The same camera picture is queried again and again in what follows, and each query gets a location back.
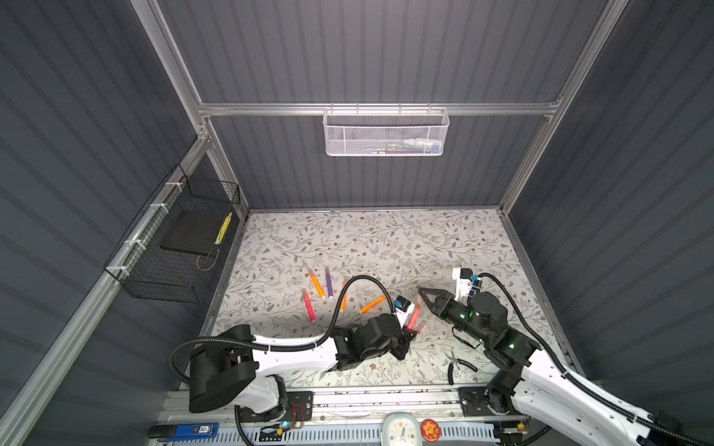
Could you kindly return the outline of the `orange marker pen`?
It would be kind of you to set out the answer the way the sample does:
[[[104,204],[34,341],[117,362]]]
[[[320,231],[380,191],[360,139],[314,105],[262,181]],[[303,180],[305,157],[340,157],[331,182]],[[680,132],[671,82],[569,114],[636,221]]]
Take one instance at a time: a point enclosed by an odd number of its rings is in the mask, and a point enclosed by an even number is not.
[[[309,273],[309,276],[310,276],[310,278],[311,278],[312,284],[313,284],[313,286],[314,286],[314,288],[315,288],[315,291],[316,291],[317,295],[319,295],[319,297],[321,297],[321,298],[325,298],[325,297],[327,296],[327,295],[325,294],[325,290],[324,290],[324,288],[321,286],[321,284],[320,284],[320,282],[319,282],[319,280],[318,280],[316,274],[314,273],[314,271],[313,271],[312,269],[308,269],[308,273]]]
[[[384,295],[382,295],[381,297],[376,298],[372,302],[370,302],[367,305],[365,305],[364,307],[362,307],[360,309],[360,312],[362,314],[365,314],[366,312],[372,310],[372,308],[375,308],[375,307],[379,306],[380,304],[382,304],[385,300],[386,300],[386,297]]]
[[[344,282],[342,290],[341,290],[342,301],[340,302],[340,311],[346,310],[346,304],[348,301],[348,299],[347,299],[347,289],[348,289],[347,282],[348,281]]]

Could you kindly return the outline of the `purple marker pen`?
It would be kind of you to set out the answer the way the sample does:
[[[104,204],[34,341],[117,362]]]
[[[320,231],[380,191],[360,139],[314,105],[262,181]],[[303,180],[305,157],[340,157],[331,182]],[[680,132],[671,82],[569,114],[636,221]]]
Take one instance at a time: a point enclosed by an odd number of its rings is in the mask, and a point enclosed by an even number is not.
[[[325,267],[325,284],[327,285],[327,295],[330,299],[334,298],[334,288],[332,284],[331,271],[329,267]]]

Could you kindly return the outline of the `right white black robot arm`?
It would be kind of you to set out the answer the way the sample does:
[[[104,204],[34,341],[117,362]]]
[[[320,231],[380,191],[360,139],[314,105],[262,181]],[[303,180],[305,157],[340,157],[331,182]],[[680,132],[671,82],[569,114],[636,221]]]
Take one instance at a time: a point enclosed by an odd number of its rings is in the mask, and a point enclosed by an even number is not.
[[[421,288],[427,308],[474,338],[498,372],[483,401],[497,416],[535,418],[581,445],[697,445],[668,414],[653,416],[562,365],[535,334],[509,326],[508,311],[490,293],[465,305],[446,290]]]

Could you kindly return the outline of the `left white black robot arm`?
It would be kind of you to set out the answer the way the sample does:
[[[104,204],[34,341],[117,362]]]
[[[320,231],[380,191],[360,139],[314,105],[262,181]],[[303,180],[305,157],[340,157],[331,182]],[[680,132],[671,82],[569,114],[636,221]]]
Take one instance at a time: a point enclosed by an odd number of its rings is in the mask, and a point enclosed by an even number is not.
[[[334,327],[328,336],[278,339],[255,336],[237,325],[206,337],[190,356],[189,412],[202,414],[229,405],[255,414],[286,410],[283,376],[294,372],[342,372],[386,354],[401,361],[417,332],[392,314],[363,325]]]

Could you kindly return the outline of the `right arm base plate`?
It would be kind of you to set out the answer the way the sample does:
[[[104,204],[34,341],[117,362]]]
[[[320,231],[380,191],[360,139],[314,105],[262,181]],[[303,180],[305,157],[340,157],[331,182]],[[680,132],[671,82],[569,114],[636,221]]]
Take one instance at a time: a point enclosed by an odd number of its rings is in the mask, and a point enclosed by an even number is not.
[[[486,386],[463,386],[457,388],[457,397],[463,416],[521,416],[510,403],[496,408],[488,395]]]

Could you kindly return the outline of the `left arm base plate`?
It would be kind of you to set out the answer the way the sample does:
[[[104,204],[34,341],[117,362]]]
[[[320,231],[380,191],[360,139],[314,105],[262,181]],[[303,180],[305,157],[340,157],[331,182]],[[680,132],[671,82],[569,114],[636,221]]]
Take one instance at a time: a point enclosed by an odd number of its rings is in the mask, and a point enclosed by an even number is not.
[[[262,414],[247,407],[239,409],[239,420],[243,423],[307,422],[312,420],[314,393],[312,391],[288,391],[286,397]]]

